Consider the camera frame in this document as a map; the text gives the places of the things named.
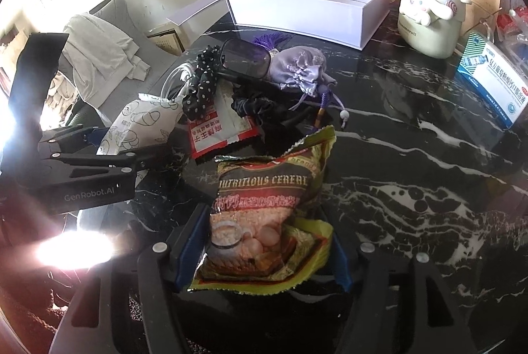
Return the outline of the lavender drawstring pouch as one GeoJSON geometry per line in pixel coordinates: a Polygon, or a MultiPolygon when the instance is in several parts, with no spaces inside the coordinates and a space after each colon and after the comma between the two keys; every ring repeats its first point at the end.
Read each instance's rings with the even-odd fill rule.
{"type": "Polygon", "coordinates": [[[265,76],[281,90],[294,90],[315,97],[320,86],[337,81],[327,74],[327,58],[318,48],[295,46],[273,55],[265,76]]]}

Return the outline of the purple tassel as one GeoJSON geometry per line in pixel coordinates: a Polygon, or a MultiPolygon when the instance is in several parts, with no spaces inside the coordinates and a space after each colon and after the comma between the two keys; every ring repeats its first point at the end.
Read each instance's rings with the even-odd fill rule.
{"type": "Polygon", "coordinates": [[[282,32],[265,33],[258,37],[255,37],[252,42],[256,46],[261,46],[267,51],[275,51],[279,46],[288,41],[291,38],[290,35],[282,32]]]}

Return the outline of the black satin scrunchie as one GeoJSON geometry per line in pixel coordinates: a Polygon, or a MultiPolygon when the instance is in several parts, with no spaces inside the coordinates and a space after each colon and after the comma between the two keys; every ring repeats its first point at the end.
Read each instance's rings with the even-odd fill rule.
{"type": "Polygon", "coordinates": [[[310,113],[307,107],[293,109],[295,95],[274,87],[264,89],[251,85],[234,86],[232,109],[240,117],[251,117],[259,126],[292,126],[310,113]]]}

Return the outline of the white gift box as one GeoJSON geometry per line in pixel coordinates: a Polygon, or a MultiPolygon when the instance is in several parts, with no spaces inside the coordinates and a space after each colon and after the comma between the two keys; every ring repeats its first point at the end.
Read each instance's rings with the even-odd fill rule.
{"type": "Polygon", "coordinates": [[[197,0],[168,19],[181,26],[225,1],[239,26],[274,29],[362,50],[389,13],[390,0],[197,0]]]}

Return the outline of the black polka dot scrunchie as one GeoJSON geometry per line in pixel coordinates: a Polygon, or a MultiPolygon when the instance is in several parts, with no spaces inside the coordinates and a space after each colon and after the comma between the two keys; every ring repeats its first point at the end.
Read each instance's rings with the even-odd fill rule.
{"type": "Polygon", "coordinates": [[[182,111],[190,122],[202,120],[213,103],[220,70],[220,47],[207,46],[196,57],[196,67],[182,99],[182,111]]]}

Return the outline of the nutritious cereal packet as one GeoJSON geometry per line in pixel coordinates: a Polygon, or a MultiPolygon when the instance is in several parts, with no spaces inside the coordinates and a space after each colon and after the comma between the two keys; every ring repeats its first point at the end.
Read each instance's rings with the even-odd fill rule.
{"type": "Polygon", "coordinates": [[[278,157],[219,156],[210,236],[191,289],[275,295],[328,262],[333,227],[318,217],[333,127],[278,157]]]}

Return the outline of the blue white medicine box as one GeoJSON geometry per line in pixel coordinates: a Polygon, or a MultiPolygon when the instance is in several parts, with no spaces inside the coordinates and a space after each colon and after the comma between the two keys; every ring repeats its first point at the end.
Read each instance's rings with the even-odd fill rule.
{"type": "Polygon", "coordinates": [[[472,31],[457,72],[511,128],[527,108],[527,77],[479,32],[472,31]]]}

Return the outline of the white patterned snack packet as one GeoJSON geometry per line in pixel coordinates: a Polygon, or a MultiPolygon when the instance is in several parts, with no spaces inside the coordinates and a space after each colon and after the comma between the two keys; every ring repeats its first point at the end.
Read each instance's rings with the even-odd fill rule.
{"type": "Polygon", "coordinates": [[[126,104],[98,147],[98,155],[116,156],[143,147],[166,144],[183,114],[182,98],[139,94],[126,104]]]}

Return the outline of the white cloth on chair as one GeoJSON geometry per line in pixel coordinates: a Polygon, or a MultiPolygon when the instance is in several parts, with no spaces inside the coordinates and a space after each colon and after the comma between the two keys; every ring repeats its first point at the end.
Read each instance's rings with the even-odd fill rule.
{"type": "Polygon", "coordinates": [[[150,66],[140,47],[111,23],[90,14],[73,16],[63,55],[73,68],[73,83],[82,99],[98,108],[125,80],[146,80],[150,66]]]}

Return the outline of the grey patterned chair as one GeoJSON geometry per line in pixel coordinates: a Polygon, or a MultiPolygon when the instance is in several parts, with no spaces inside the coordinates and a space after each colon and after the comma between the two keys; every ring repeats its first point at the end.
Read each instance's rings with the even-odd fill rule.
{"type": "Polygon", "coordinates": [[[176,57],[132,22],[125,0],[112,0],[95,14],[73,16],[59,70],[106,125],[140,93],[157,95],[176,57]]]}

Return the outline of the red white sachet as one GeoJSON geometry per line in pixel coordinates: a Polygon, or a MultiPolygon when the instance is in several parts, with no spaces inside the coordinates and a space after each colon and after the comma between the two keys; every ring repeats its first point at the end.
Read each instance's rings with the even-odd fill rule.
{"type": "Polygon", "coordinates": [[[207,108],[204,118],[188,122],[193,159],[259,135],[252,118],[239,116],[232,103],[233,85],[220,80],[214,102],[207,108]]]}

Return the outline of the kraft paper bag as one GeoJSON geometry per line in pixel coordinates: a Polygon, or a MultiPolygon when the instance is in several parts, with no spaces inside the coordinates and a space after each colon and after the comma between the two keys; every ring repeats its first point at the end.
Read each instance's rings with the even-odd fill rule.
{"type": "Polygon", "coordinates": [[[500,12],[500,0],[470,0],[471,4],[466,6],[465,20],[463,22],[460,37],[456,49],[462,52],[469,34],[472,31],[479,32],[484,37],[494,35],[497,17],[500,12]]]}

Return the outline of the clear plastic bag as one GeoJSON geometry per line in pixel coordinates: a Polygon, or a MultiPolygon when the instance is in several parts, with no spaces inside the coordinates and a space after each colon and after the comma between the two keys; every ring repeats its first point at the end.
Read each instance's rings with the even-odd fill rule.
{"type": "Polygon", "coordinates": [[[500,13],[497,30],[502,50],[520,64],[527,64],[527,6],[500,13]]]}

